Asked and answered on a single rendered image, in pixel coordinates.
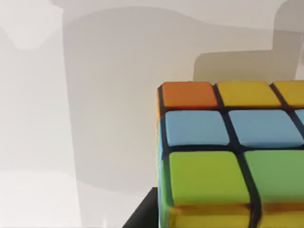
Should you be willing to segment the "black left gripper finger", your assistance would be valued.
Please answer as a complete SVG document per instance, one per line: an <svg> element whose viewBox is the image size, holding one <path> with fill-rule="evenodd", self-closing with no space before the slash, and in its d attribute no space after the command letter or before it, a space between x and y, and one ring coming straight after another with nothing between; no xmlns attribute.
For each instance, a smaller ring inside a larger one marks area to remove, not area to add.
<svg viewBox="0 0 304 228"><path fill-rule="evenodd" d="M150 189L122 228L159 228L157 187Z"/></svg>

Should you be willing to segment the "multicoloured puzzle cube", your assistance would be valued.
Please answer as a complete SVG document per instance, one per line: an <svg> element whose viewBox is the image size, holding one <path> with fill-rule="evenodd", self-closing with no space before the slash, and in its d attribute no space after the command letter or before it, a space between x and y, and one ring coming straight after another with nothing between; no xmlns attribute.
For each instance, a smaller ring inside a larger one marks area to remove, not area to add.
<svg viewBox="0 0 304 228"><path fill-rule="evenodd" d="M159 228L304 228L304 81L157 89Z"/></svg>

